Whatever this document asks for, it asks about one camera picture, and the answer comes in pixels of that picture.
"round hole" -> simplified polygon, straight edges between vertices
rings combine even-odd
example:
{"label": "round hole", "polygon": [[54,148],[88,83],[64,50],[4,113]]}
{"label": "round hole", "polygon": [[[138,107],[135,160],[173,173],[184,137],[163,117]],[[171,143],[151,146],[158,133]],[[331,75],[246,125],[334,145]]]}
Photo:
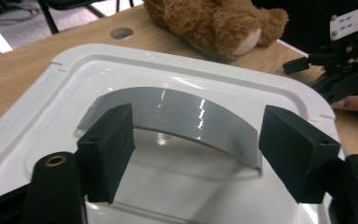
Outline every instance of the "round hole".
{"label": "round hole", "polygon": [[62,155],[58,155],[48,158],[48,160],[45,161],[45,165],[47,167],[53,167],[53,166],[61,165],[64,162],[66,162],[66,157]]}
{"label": "round hole", "polygon": [[328,144],[330,144],[330,142],[327,141],[327,140],[319,140],[319,144],[321,144],[321,145],[328,145]]}
{"label": "round hole", "polygon": [[338,35],[338,31],[333,31],[333,32],[331,33],[331,36],[336,36],[336,35]]}
{"label": "round hole", "polygon": [[125,40],[133,35],[133,30],[127,27],[119,27],[110,32],[110,36],[117,40]]}

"black metal bracket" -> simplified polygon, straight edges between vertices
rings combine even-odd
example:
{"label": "black metal bracket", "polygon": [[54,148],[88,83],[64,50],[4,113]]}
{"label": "black metal bracket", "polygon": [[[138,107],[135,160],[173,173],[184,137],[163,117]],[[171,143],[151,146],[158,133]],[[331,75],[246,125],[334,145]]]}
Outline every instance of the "black metal bracket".
{"label": "black metal bracket", "polygon": [[131,105],[105,112],[77,145],[40,159],[29,185],[0,197],[0,223],[87,223],[86,195],[112,203],[135,149]]}
{"label": "black metal bracket", "polygon": [[322,46],[319,52],[285,63],[283,71],[290,75],[322,66],[324,78],[312,88],[330,104],[350,95],[358,95],[358,32]]}
{"label": "black metal bracket", "polygon": [[295,113],[266,106],[259,148],[298,203],[333,197],[333,223],[358,223],[358,155],[337,157],[340,144]]}

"white plastic tray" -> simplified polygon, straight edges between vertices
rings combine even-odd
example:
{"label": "white plastic tray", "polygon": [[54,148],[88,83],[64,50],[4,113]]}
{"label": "white plastic tray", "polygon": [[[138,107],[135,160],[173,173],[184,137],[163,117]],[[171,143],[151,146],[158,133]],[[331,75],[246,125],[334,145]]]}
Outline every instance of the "white plastic tray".
{"label": "white plastic tray", "polygon": [[[27,184],[43,156],[76,151],[82,134],[76,126],[98,96],[140,86],[204,97],[258,131],[265,105],[280,106],[338,140],[330,106],[292,79],[89,44],[53,59],[0,119],[0,195]],[[115,202],[87,203],[89,223],[329,223],[324,205],[296,204],[264,159],[260,176],[218,151],[178,138],[161,146],[156,139],[135,131],[137,148]]]}

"wooden table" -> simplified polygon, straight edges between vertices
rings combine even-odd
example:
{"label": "wooden table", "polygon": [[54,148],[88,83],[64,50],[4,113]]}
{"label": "wooden table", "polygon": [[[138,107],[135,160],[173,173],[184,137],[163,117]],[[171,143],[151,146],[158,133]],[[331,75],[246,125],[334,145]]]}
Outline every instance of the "wooden table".
{"label": "wooden table", "polygon": [[[119,27],[133,30],[125,40],[111,37]],[[147,49],[190,58],[205,58],[182,38],[157,27],[142,6],[62,32],[29,46],[0,55],[0,117],[49,66],[53,57],[74,46],[104,43]],[[267,49],[254,49],[231,65],[284,76],[282,64],[301,55],[281,43]],[[310,84],[322,72],[318,68],[298,73],[292,78]],[[337,111],[336,120],[341,143],[349,153],[358,153],[358,113]]]}

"curved gray plastic sheet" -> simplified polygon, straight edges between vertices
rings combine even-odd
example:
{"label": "curved gray plastic sheet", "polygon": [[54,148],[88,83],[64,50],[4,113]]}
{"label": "curved gray plastic sheet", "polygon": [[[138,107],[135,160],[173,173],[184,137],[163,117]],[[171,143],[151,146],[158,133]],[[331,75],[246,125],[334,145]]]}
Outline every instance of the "curved gray plastic sheet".
{"label": "curved gray plastic sheet", "polygon": [[261,167],[257,130],[221,105],[182,91],[128,88],[100,96],[80,121],[88,130],[108,109],[132,104],[133,126],[221,150],[245,165]]}

